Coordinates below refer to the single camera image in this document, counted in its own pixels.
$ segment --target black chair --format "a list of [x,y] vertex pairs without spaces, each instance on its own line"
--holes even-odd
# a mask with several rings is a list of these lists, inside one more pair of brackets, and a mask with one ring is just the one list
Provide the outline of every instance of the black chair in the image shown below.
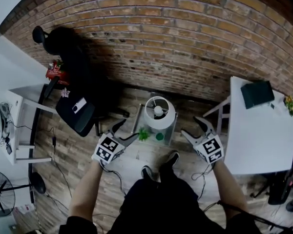
[[[109,112],[129,117],[125,110],[116,108],[119,89],[96,67],[91,67],[87,56],[79,46],[78,37],[68,28],[56,28],[47,34],[40,26],[33,30],[33,39],[42,43],[46,52],[59,55],[65,65],[65,71],[70,77],[67,90],[69,97],[61,97],[56,105],[59,116],[80,136],[86,136],[93,125],[96,134],[99,133],[99,120]],[[45,90],[44,97],[48,98],[59,77],[54,77]],[[86,105],[74,113],[75,104],[84,98]]]

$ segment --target black cable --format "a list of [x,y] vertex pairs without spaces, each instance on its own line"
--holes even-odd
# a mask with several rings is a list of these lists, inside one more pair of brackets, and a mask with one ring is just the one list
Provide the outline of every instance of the black cable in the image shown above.
[[21,127],[26,127],[26,128],[28,128],[29,130],[32,130],[31,128],[29,128],[28,126],[16,126],[14,123],[13,123],[13,121],[8,121],[7,123],[12,123],[13,124],[13,126],[15,126],[16,128],[21,128]]
[[100,163],[100,166],[103,169],[103,171],[105,171],[107,173],[113,173],[113,174],[115,174],[119,178],[121,192],[126,196],[126,192],[124,191],[124,188],[123,188],[123,179],[122,179],[122,176],[117,171],[110,171],[110,170],[106,169],[105,168],[105,165],[102,163],[102,160],[99,163]]
[[60,169],[60,167],[58,166],[57,162],[55,161],[55,151],[56,151],[55,145],[53,146],[53,148],[54,148],[54,152],[53,152],[53,161],[54,161],[56,167],[57,167],[57,168],[59,169],[59,171],[62,173],[63,178],[64,178],[64,180],[65,180],[65,182],[66,182],[66,184],[67,184],[67,187],[68,187],[68,190],[69,190],[70,197],[72,198],[72,197],[73,197],[73,196],[72,196],[72,192],[71,192],[71,190],[70,190],[70,187],[69,187],[69,184],[68,184],[68,182],[67,182],[67,179],[66,179],[64,173],[62,172],[62,170]]
[[104,234],[103,227],[100,224],[98,224],[98,223],[95,223],[95,224],[97,224],[101,228],[102,234]]
[[203,212],[206,212],[206,211],[208,211],[210,208],[212,208],[215,204],[217,204],[217,203],[212,203],[211,205],[208,205],[204,210],[203,210]]
[[112,215],[105,214],[105,213],[98,213],[98,214],[94,214],[92,216],[99,216],[99,215],[105,215],[105,216],[109,216],[109,217],[112,217],[112,218],[117,218],[116,216],[112,216]]
[[206,185],[206,182],[205,182],[205,176],[203,175],[203,188],[202,188],[202,191],[201,191],[201,195],[198,197],[197,201],[199,201],[201,199],[201,197],[203,196],[203,192],[204,192],[204,189],[205,189],[205,185]]
[[37,132],[42,131],[42,130],[46,131],[47,133],[50,133],[50,132],[53,130],[53,137],[55,137],[55,134],[54,134],[54,127],[51,127],[50,130],[45,130],[44,128],[41,128],[41,129],[37,130]]
[[226,207],[226,208],[235,210],[235,211],[240,212],[242,214],[246,214],[246,215],[248,215],[249,217],[251,217],[252,219],[254,219],[254,220],[258,221],[258,222],[261,222],[261,223],[264,223],[264,224],[267,224],[267,225],[271,225],[273,227],[277,227],[277,228],[282,229],[284,231],[289,231],[290,233],[293,233],[293,227],[286,227],[286,226],[277,225],[277,224],[272,223],[269,220],[266,220],[266,219],[264,219],[262,217],[255,216],[253,214],[250,214],[248,212],[245,212],[242,209],[240,209],[239,207],[226,204],[226,203],[222,202],[221,200],[219,200],[217,203],[212,203],[211,205],[207,206],[205,208],[205,210],[203,210],[203,212],[206,212],[208,209],[210,209],[211,207],[213,207],[215,204],[219,204],[219,205],[221,205],[223,207]]
[[52,199],[53,203],[56,205],[56,207],[59,209],[59,211],[65,216],[65,217],[68,217],[68,214],[64,213],[58,206],[57,202],[59,202],[67,211],[68,209],[57,199],[51,197],[49,194],[46,194],[46,197]]
[[[203,196],[203,192],[204,192],[204,189],[205,189],[205,186],[206,186],[205,175],[208,175],[214,169],[215,163],[213,163],[211,165],[211,169],[208,172],[206,172],[207,169],[209,168],[209,166],[210,165],[208,165],[207,168],[202,173],[201,172],[193,173],[192,176],[191,176],[191,179],[193,181],[196,181],[198,178],[203,176],[203,188],[202,188],[202,191],[201,191],[201,195],[198,197],[197,201],[199,201],[201,199],[201,197]],[[200,174],[200,175],[197,178],[193,178],[193,176],[197,175],[197,174]]]

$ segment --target wooden floor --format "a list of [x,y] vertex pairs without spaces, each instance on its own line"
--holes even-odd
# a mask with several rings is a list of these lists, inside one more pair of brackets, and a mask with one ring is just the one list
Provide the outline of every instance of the wooden floor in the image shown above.
[[[44,104],[54,107],[59,96],[60,91],[53,92],[50,99],[45,101]],[[119,136],[125,137],[129,135],[134,124],[139,103],[145,103],[151,96],[153,96],[153,94],[150,92],[124,89],[119,106],[130,112],[130,118],[119,130]],[[182,99],[167,99],[174,104],[179,113],[171,146],[167,148],[135,141],[120,158],[108,166],[108,169],[118,171],[122,175],[125,191],[128,191],[134,182],[141,178],[141,168],[144,165],[149,165],[154,171],[158,171],[160,164],[165,160],[166,156],[172,149],[175,149],[180,152],[181,156],[179,163],[176,164],[175,173],[188,182],[194,191],[200,195],[203,187],[203,178],[201,177],[196,181],[193,181],[191,180],[191,175],[195,172],[204,171],[207,165],[193,152],[192,147],[181,135],[180,130],[181,128],[185,128],[199,135],[199,127],[192,120],[192,116],[201,116],[212,106]],[[216,118],[217,115],[211,115],[210,118],[215,127]],[[102,121],[102,130],[106,130],[109,123],[114,120],[114,117],[109,117]],[[82,138],[71,130],[58,115],[48,112],[43,112],[40,116],[38,129],[41,128],[45,130],[54,128],[54,134],[57,138],[55,160],[65,174],[71,191],[73,192],[91,162],[91,155],[93,154],[98,141],[98,138],[95,135],[95,129],[93,128],[87,137]],[[37,132],[34,157],[45,155],[53,157],[51,139],[53,136],[53,130],[50,132],[45,130]],[[221,140],[224,145],[226,145],[227,141],[226,131],[226,125],[224,125],[223,134],[221,135]],[[54,166],[54,163],[35,164],[34,170],[38,171],[44,178],[47,193],[68,207],[71,200],[69,190],[62,174]],[[217,184],[213,172],[207,175],[205,179],[206,186],[204,194],[199,200],[202,209],[219,200]],[[261,176],[243,175],[237,176],[236,179],[247,197],[251,213],[272,220],[278,224],[293,226],[293,213],[289,213],[285,210],[286,204],[281,206],[268,205],[268,197],[264,194],[257,199],[249,197],[252,192],[258,191],[262,186],[264,179]],[[290,194],[289,200],[292,198],[293,190]],[[58,202],[58,206],[56,206],[55,202],[45,195],[35,193],[35,199],[37,215],[35,212],[25,215],[14,212],[14,216],[22,231],[25,233],[39,228],[37,221],[38,217],[45,233],[57,233],[59,226],[66,221],[67,210]],[[95,216],[93,217],[94,222],[103,228],[104,233],[110,230],[115,220],[113,216],[118,216],[123,200],[124,195],[120,191],[119,179],[113,174],[104,173],[101,179],[98,200],[94,210]],[[221,207],[214,206],[207,211],[207,216],[225,227],[225,215]],[[101,233],[102,230],[99,225],[98,233]],[[259,227],[262,233],[271,233],[266,225],[259,225]]]

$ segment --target small potted plant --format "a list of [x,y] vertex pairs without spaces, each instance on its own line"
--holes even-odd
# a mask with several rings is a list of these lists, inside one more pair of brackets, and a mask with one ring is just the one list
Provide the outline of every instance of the small potted plant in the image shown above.
[[293,98],[292,96],[285,96],[283,100],[285,106],[289,110],[291,116],[293,116]]
[[150,133],[144,127],[141,127],[139,130],[139,140],[144,141],[150,137]]

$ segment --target sneaker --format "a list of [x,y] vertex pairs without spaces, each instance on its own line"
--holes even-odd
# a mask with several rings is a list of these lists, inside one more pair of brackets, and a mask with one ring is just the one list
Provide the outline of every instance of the sneaker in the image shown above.
[[153,171],[151,170],[151,168],[149,166],[144,166],[141,170],[141,176],[142,178],[150,178],[152,180],[155,181],[155,176]]
[[169,155],[167,161],[163,165],[169,165],[173,167],[179,160],[179,153],[177,151],[172,151],[172,153]]

